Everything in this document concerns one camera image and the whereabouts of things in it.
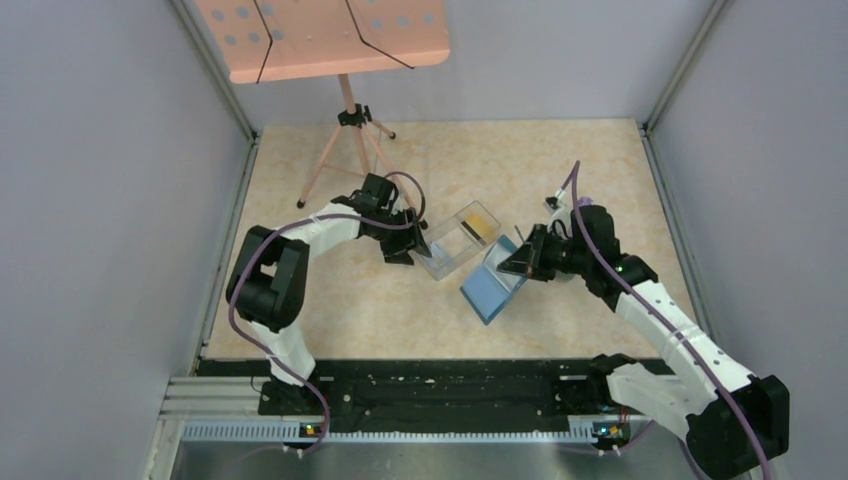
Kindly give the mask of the blue card holder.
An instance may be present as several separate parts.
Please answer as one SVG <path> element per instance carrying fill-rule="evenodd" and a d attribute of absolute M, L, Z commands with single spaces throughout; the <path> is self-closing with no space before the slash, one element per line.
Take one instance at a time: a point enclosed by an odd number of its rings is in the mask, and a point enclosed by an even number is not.
<path fill-rule="evenodd" d="M 497 270 L 497 266 L 517 250 L 508 236 L 501 235 L 460 286 L 460 293 L 486 326 L 504 310 L 526 282 L 522 275 Z"/>

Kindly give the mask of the clear plastic box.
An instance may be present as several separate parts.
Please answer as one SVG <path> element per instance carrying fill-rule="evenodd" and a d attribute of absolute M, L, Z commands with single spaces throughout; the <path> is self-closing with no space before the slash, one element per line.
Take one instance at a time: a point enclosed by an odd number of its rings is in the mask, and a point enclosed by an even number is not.
<path fill-rule="evenodd" d="M 445 279 L 495 242 L 481 245 L 461 226 L 460 222 L 472 213 L 487 217 L 489 222 L 497 227 L 496 239 L 500 235 L 501 222 L 477 200 L 470 202 L 440 224 L 430 225 L 424 231 L 424 239 L 431 248 L 432 257 L 418 258 L 433 280 Z"/>

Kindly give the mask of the gold credit card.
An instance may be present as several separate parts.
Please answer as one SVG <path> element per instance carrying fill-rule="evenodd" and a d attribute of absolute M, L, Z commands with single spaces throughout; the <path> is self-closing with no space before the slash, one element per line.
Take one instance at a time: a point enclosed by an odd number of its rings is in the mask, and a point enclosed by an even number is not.
<path fill-rule="evenodd" d="M 472 239 L 481 245 L 490 244 L 497 237 L 497 227 L 493 226 L 488 218 L 481 214 L 469 214 L 460 224 Z"/>

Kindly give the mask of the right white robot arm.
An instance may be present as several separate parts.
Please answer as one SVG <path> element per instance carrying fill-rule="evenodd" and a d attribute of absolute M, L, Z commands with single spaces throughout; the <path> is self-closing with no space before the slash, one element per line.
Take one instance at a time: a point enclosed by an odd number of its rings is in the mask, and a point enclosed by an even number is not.
<path fill-rule="evenodd" d="M 688 317 L 657 273 L 622 251 L 604 207 L 578 206 L 569 217 L 569 236 L 536 224 L 498 271 L 544 282 L 559 274 L 581 278 L 678 379 L 671 383 L 624 354 L 599 355 L 587 379 L 589 404 L 600 412 L 621 405 L 646 415 L 674 434 L 711 479 L 733 479 L 754 468 L 770 478 L 769 461 L 789 449 L 786 385 L 741 365 Z"/>

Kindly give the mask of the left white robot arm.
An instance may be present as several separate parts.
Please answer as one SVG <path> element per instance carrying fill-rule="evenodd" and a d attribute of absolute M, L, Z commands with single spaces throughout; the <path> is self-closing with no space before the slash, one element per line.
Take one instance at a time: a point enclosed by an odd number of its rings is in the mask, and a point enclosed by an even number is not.
<path fill-rule="evenodd" d="M 376 241 L 387 264 L 411 266 L 414 254 L 432 255 L 423 237 L 427 201 L 401 206 L 396 175 L 369 174 L 360 188 L 307 217 L 275 229 L 256 225 L 244 236 L 225 289 L 228 322 L 266 356 L 272 377 L 285 383 L 283 401 L 297 413 L 314 410 L 321 397 L 309 379 L 316 360 L 298 321 L 310 262 L 360 238 Z"/>

